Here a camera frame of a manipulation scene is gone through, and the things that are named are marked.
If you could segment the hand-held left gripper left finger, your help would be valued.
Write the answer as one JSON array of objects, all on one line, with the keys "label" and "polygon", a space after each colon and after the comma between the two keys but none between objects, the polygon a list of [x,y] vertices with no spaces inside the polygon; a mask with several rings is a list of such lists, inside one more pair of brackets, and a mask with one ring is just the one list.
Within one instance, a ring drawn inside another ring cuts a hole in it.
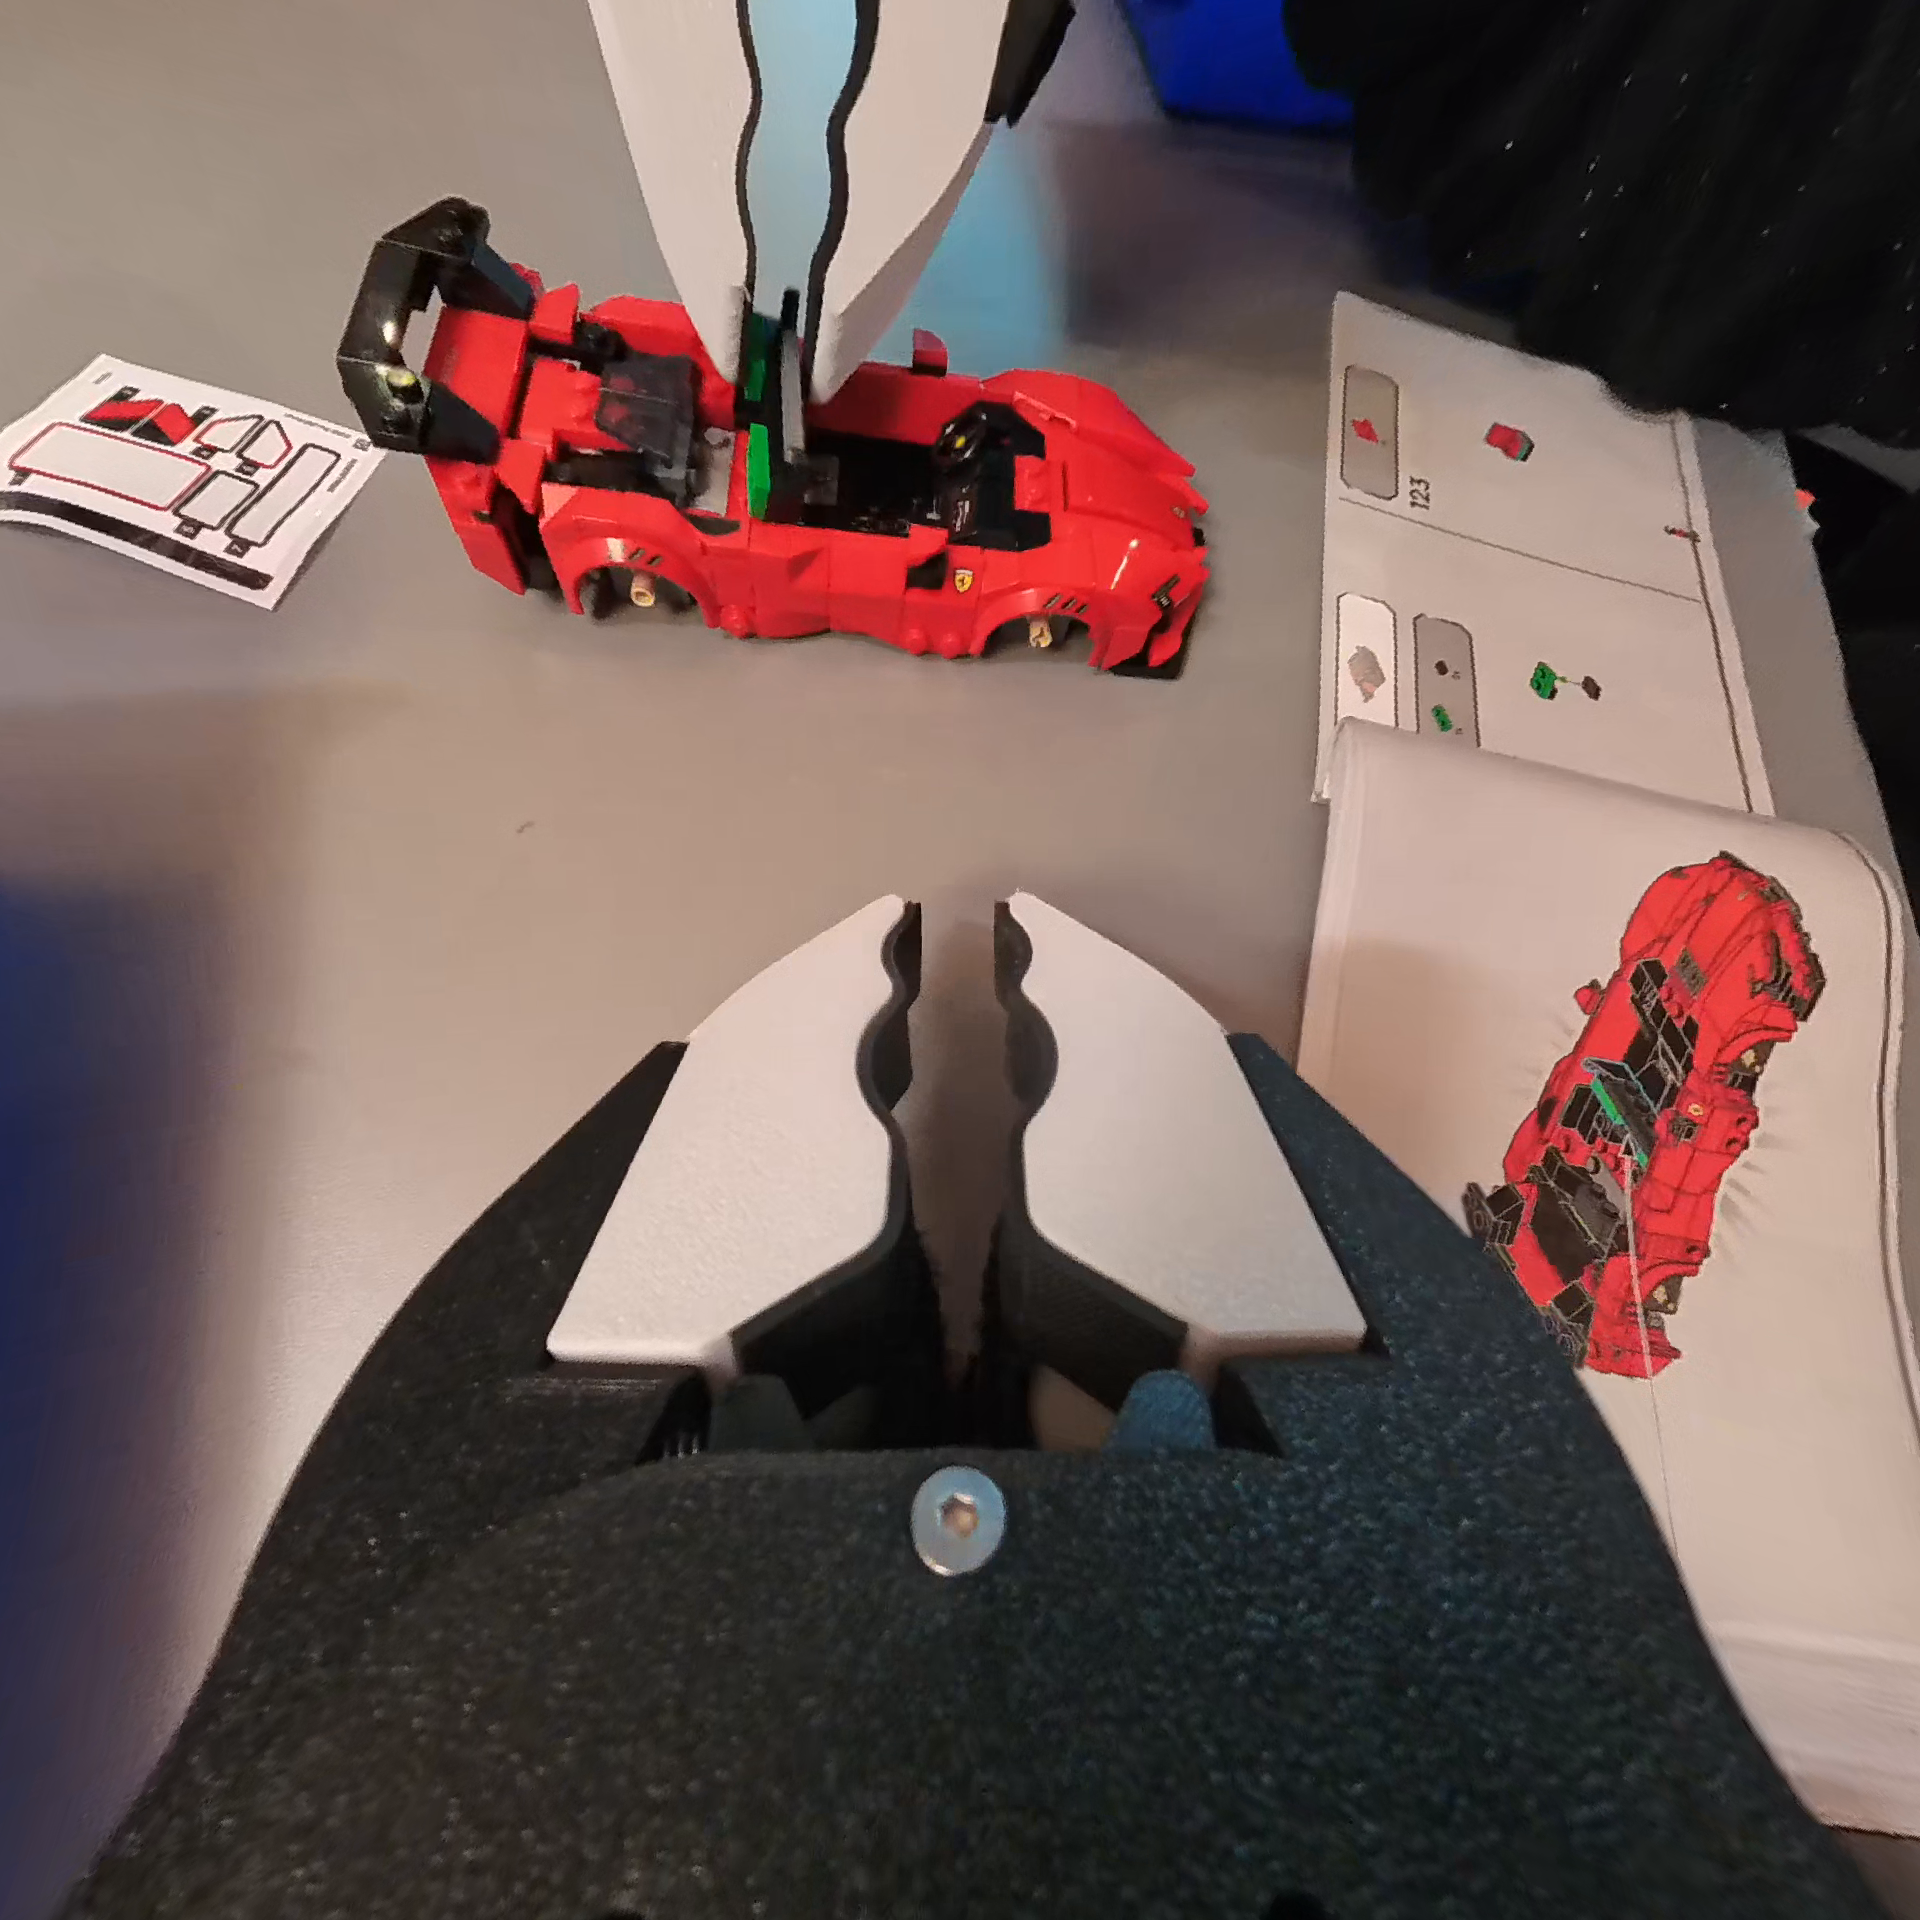
[{"label": "hand-held left gripper left finger", "polygon": [[922,907],[883,894],[704,1018],[546,1335],[554,1364],[774,1373],[755,1350],[884,1273],[919,993]]}]

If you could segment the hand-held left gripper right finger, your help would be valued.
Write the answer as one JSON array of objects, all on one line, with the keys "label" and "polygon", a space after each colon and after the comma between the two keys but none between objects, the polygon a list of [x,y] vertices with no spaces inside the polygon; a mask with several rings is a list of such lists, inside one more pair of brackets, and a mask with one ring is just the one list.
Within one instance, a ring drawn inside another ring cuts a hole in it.
[{"label": "hand-held left gripper right finger", "polygon": [[1227,1033],[1033,890],[996,905],[1018,1105],[1001,1307],[1058,1375],[1350,1354],[1359,1301]]}]

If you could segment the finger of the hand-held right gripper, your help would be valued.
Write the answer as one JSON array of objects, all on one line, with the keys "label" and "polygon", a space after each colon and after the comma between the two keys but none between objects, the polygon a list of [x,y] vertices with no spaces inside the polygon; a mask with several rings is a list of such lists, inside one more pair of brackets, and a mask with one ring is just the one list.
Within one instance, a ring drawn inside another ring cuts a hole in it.
[{"label": "finger of the hand-held right gripper", "polygon": [[926,274],[996,121],[1030,96],[1039,2],[856,2],[803,284],[803,387],[830,403]]},{"label": "finger of the hand-held right gripper", "polygon": [[662,266],[737,381],[757,287],[748,157],[761,68],[748,2],[589,8]]}]

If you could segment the green and black lego piece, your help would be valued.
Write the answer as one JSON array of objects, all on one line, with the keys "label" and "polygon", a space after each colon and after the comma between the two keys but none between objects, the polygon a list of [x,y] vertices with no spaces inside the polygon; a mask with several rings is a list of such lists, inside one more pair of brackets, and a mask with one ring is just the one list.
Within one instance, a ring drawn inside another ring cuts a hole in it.
[{"label": "green and black lego piece", "polygon": [[731,418],[748,453],[748,515],[800,524],[815,468],[806,457],[806,348],[800,292],[774,318],[745,310]]}]

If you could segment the red lego car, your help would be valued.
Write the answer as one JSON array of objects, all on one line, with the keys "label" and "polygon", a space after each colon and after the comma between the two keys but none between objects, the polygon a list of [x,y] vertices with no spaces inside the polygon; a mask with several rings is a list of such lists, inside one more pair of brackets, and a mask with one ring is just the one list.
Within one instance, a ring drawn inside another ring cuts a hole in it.
[{"label": "red lego car", "polygon": [[1177,446],[1080,376],[956,376],[935,333],[806,403],[803,520],[751,520],[736,381],[686,308],[550,287],[464,199],[374,244],[338,365],[374,445],[425,459],[466,562],[571,614],[940,661],[1085,639],[1102,674],[1177,679],[1212,584]]}]

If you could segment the lego instruction booklet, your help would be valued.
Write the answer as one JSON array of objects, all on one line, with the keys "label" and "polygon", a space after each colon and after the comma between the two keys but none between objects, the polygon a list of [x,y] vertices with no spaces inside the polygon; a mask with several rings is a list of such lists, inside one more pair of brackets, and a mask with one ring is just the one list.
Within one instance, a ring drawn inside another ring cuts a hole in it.
[{"label": "lego instruction booklet", "polygon": [[1809,1810],[1916,1836],[1912,911],[1779,437],[1340,295],[1299,1068],[1607,1418]]}]

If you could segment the lego sticker sheet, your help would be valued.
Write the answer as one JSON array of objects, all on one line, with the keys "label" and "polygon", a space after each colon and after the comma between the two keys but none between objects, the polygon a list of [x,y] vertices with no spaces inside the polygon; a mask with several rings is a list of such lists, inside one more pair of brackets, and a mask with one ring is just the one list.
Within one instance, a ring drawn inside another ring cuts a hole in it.
[{"label": "lego sticker sheet", "polygon": [[378,464],[361,424],[102,352],[5,424],[5,524],[276,610]]}]

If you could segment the blue plastic bin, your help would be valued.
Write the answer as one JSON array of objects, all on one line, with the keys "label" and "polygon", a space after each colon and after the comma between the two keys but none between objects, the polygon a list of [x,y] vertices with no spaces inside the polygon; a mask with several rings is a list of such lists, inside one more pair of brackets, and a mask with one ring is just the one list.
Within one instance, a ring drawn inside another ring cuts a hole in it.
[{"label": "blue plastic bin", "polygon": [[1119,2],[1167,114],[1240,132],[1350,132],[1351,105],[1313,88],[1283,2]]}]

